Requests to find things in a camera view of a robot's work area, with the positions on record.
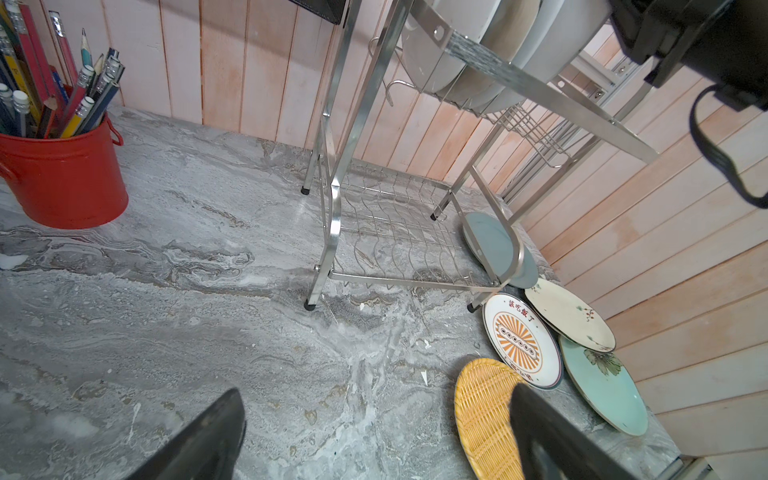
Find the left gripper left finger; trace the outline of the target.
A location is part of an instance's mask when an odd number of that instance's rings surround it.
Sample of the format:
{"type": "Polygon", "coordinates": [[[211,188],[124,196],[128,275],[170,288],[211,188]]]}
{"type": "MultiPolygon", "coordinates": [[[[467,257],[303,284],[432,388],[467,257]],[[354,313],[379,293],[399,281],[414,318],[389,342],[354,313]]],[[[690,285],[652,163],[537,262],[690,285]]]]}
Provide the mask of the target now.
{"type": "Polygon", "coordinates": [[[131,479],[231,479],[247,428],[231,388],[129,475],[131,479]]]}

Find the large orange sunburst plate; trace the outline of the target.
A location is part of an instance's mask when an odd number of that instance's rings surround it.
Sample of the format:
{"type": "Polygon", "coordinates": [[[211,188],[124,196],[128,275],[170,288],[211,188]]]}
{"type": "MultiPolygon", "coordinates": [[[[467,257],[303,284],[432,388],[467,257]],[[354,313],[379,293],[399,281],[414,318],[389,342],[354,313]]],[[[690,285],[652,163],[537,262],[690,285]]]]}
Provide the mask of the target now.
{"type": "Polygon", "coordinates": [[[539,1],[536,20],[510,63],[542,82],[556,77],[612,12],[608,1],[539,1]]]}

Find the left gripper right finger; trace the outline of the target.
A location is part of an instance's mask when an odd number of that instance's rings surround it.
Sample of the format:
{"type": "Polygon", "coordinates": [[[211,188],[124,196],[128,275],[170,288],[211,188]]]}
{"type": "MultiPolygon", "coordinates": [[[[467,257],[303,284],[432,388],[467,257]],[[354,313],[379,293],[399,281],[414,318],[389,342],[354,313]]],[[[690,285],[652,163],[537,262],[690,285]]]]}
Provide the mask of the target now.
{"type": "Polygon", "coordinates": [[[512,391],[510,423],[526,479],[633,477],[525,384],[512,391]]]}

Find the cream floral plate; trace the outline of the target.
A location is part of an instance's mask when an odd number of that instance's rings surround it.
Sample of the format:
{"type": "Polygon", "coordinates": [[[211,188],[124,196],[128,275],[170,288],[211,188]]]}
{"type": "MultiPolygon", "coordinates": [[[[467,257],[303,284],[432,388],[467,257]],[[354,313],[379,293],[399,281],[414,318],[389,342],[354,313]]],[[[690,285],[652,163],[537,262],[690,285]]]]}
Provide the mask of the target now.
{"type": "Polygon", "coordinates": [[[558,333],[593,351],[606,353],[616,348],[616,338],[606,321],[578,296],[551,281],[540,278],[525,289],[528,303],[558,333]]]}

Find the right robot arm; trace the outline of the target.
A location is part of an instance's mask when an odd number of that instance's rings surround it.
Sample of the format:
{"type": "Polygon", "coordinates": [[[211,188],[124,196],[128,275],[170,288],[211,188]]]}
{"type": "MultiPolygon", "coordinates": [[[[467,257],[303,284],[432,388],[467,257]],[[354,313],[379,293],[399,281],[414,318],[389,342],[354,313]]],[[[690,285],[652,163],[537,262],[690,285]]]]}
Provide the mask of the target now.
{"type": "Polygon", "coordinates": [[[659,88],[686,66],[716,87],[736,111],[767,109],[767,2],[764,0],[611,1],[610,20],[623,53],[654,68],[659,88]]]}

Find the green rim white plate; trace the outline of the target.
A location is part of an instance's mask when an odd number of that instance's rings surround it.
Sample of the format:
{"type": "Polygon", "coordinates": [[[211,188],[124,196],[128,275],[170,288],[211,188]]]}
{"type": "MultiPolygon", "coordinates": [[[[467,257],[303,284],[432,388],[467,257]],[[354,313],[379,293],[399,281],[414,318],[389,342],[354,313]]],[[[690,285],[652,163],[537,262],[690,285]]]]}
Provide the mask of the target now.
{"type": "Polygon", "coordinates": [[[445,24],[422,27],[409,15],[402,30],[403,64],[411,82],[420,90],[436,93],[448,86],[465,63],[445,52],[449,28],[479,41],[488,30],[500,0],[426,1],[445,24]]]}

